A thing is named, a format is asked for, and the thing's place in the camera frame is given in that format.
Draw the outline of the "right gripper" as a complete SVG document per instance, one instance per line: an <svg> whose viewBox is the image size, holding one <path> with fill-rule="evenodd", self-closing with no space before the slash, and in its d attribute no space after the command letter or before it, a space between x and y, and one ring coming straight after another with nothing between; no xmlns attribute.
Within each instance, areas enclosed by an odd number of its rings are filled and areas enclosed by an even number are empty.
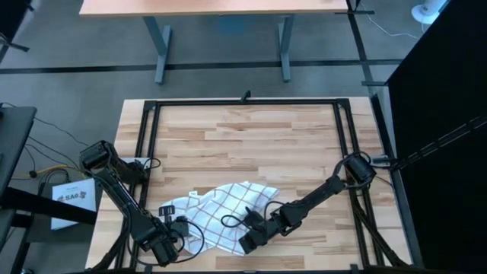
<svg viewBox="0 0 487 274"><path fill-rule="evenodd" d="M296 229L296 225L289 225L279 211L274 211L265 221L264 229L265 234L258 230L249 230L238 240L245 254L252 253L257 247L265 246L277 234L283 237L289 235Z"/></svg>

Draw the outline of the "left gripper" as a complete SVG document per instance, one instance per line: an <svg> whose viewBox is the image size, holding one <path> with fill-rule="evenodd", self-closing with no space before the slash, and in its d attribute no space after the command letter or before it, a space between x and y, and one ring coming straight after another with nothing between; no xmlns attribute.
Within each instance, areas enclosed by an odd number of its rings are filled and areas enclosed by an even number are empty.
<svg viewBox="0 0 487 274"><path fill-rule="evenodd" d="M155 225L149 229L142 239L142 249L148 251L154 248L154 256L159 266L167 266L175 262L179 256L176 238L169 237L169 230L165 224Z"/></svg>

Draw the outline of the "white checked towel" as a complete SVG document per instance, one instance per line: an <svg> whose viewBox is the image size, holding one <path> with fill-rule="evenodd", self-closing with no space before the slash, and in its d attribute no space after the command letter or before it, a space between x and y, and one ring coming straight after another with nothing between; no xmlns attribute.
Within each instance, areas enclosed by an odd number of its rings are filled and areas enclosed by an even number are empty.
<svg viewBox="0 0 487 274"><path fill-rule="evenodd" d="M274 187L244 181L216 187L204 195L191 192L163 205L175 206L176 216L184 216L191 222L189 235L184 238L184 249L190 254L219 248L243 256L238 240L248 232L239 223L247 215L245 208L262 214L265 205L278 194Z"/></svg>

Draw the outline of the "white printed cardboard box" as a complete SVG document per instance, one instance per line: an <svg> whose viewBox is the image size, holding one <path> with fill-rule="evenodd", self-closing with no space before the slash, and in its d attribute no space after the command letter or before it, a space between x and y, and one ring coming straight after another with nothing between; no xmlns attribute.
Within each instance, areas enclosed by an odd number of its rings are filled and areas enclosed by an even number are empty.
<svg viewBox="0 0 487 274"><path fill-rule="evenodd" d="M95 212L96 190L94 179L55 185L52 190L52 200Z"/></svg>

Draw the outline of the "black side table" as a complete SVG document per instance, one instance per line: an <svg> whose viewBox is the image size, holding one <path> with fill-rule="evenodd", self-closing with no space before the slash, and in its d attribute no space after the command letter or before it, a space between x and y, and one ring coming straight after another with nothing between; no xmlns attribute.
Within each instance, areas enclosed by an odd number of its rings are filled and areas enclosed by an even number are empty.
<svg viewBox="0 0 487 274"><path fill-rule="evenodd" d="M35 107L0 107L0 198L8 188L36 113Z"/></svg>

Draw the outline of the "grey desk leg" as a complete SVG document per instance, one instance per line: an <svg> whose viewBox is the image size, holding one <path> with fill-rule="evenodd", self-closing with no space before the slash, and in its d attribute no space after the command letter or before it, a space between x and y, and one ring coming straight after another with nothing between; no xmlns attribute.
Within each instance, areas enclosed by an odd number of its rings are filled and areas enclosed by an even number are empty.
<svg viewBox="0 0 487 274"><path fill-rule="evenodd" d="M294 15L289 14L284 17L284 21L279 23L279 55L281 61L282 78L284 82L291 80L291 64L289 58L289 46L291 32L294 24Z"/></svg>
<svg viewBox="0 0 487 274"><path fill-rule="evenodd" d="M143 21L158 54L154 82L156 84L163 84L172 29L170 25L164 25L162 29L159 28L155 17L152 16L143 17Z"/></svg>

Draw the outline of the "black slotted metal strut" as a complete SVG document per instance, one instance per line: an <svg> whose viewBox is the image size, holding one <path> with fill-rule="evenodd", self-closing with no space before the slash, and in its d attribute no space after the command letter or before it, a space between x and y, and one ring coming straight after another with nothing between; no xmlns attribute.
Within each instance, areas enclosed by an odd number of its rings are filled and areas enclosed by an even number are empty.
<svg viewBox="0 0 487 274"><path fill-rule="evenodd" d="M434 152L446 147L450 143L455 142L456 140L468 135L470 133L475 132L477 129L480 129L483 126L487 125L487 114L475 117L464 123L462 126L457 127L456 129L452 130L446 135L435 139L433 142L430 142L426 146L420 148L419 150L415 151L414 153L410 154L405 158L395 159L393 164L390 166L391 170L401 170L404 167L407 167L423 158L428 157L429 155L433 154Z"/></svg>

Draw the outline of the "wooden desk top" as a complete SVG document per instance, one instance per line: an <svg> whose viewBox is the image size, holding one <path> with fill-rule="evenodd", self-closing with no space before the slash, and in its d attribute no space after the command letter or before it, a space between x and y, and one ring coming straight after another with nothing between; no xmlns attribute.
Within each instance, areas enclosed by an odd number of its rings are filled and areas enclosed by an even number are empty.
<svg viewBox="0 0 487 274"><path fill-rule="evenodd" d="M94 17L138 17L334 13L347 10L346 0L83 0L79 14Z"/></svg>

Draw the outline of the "black partition panel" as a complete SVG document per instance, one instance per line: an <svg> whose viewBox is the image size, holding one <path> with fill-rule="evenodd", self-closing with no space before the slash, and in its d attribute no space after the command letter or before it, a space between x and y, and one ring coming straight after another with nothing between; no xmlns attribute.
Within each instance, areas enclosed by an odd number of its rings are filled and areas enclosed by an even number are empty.
<svg viewBox="0 0 487 274"><path fill-rule="evenodd" d="M487 0L450 0L388 87L399 159L487 114ZM487 274L487 125L400 174L425 267Z"/></svg>

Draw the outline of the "white fan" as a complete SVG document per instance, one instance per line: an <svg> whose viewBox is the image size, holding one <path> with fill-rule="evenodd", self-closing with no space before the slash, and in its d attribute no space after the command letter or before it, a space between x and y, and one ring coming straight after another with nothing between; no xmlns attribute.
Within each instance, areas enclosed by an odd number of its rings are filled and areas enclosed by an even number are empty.
<svg viewBox="0 0 487 274"><path fill-rule="evenodd" d="M411 10L412 17L422 24L433 24L438 18L440 10L448 0L424 0L420 5L416 5Z"/></svg>

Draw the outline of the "black aluminium table frame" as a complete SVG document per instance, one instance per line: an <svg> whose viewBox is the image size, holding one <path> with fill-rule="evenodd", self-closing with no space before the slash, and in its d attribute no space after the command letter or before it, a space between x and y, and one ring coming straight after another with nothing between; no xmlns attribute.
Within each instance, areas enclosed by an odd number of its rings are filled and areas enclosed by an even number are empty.
<svg viewBox="0 0 487 274"><path fill-rule="evenodd" d="M127 100L115 138L122 156L154 157L149 184L135 197L155 211L171 199L249 181L278 190L276 202L303 198L343 155L383 152L369 99ZM342 270L380 256L357 230L351 196L313 209L300 228L247 256L213 248L183 253L171 272Z"/></svg>

